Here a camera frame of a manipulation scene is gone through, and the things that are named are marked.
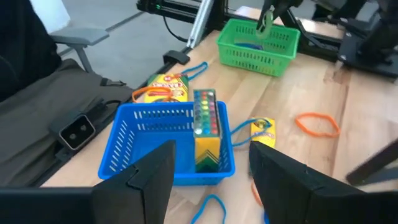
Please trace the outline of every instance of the orange rubber band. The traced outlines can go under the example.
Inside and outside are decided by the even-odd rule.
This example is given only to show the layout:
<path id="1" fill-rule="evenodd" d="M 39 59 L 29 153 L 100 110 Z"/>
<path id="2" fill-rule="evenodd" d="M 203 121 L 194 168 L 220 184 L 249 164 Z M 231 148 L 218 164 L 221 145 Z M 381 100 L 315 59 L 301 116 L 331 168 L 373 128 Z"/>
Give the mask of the orange rubber band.
<path id="1" fill-rule="evenodd" d="M 256 186 L 254 185 L 254 181 L 251 182 L 251 192 L 253 193 L 254 199 L 256 199 L 257 204 L 262 206 L 260 195 L 259 195 L 259 192 L 257 191 Z"/>
<path id="2" fill-rule="evenodd" d="M 322 119 L 326 119 L 328 120 L 331 125 L 333 126 L 333 128 L 336 130 L 336 132 L 334 133 L 318 133 L 316 131 L 311 131 L 309 130 L 307 127 L 304 126 L 304 124 L 302 124 L 300 122 L 301 118 L 305 118 L 305 117 L 313 117 L 313 118 L 322 118 Z M 315 137 L 329 137 L 329 138 L 335 138 L 340 134 L 340 128 L 338 127 L 336 121 L 329 115 L 327 114 L 320 114 L 320 113 L 315 113 L 315 112 L 309 112 L 309 113 L 302 113 L 299 114 L 295 119 L 294 119 L 295 123 L 297 124 L 297 126 L 304 131 L 305 133 L 315 136 Z"/>
<path id="3" fill-rule="evenodd" d="M 137 103 L 136 95 L 141 94 L 141 93 L 145 93 L 146 91 L 151 91 L 151 90 L 164 90 L 164 91 L 168 92 L 169 94 L 167 95 L 166 98 L 163 99 L 163 102 L 169 101 L 172 98 L 172 96 L 173 96 L 172 90 L 170 88 L 147 86 L 147 87 L 138 89 L 138 90 L 134 91 L 133 93 L 131 93 L 132 101 Z"/>

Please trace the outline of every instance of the blue plastic basket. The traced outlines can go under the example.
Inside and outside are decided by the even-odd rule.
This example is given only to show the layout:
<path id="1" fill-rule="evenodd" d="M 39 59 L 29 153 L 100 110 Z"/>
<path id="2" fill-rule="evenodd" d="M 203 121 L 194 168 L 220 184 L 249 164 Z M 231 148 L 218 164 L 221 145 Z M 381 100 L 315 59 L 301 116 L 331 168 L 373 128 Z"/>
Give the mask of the blue plastic basket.
<path id="1" fill-rule="evenodd" d="M 119 107 L 98 176 L 108 179 L 167 140 L 176 141 L 174 185 L 216 185 L 235 173 L 225 103 L 218 101 L 222 129 L 218 172 L 195 172 L 193 102 L 130 103 Z"/>

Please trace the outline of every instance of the green plastic basket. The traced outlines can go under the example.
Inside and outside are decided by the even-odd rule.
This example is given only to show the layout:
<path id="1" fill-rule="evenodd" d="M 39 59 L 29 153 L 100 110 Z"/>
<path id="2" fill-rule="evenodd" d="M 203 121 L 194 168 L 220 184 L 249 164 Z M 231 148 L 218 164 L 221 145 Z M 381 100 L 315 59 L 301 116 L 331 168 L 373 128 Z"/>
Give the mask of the green plastic basket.
<path id="1" fill-rule="evenodd" d="M 230 19 L 217 38 L 220 62 L 276 77 L 281 76 L 296 57 L 300 32 L 282 26 L 272 26 L 265 39 L 256 35 L 257 23 Z M 262 50 L 241 47 L 236 43 L 261 45 Z"/>

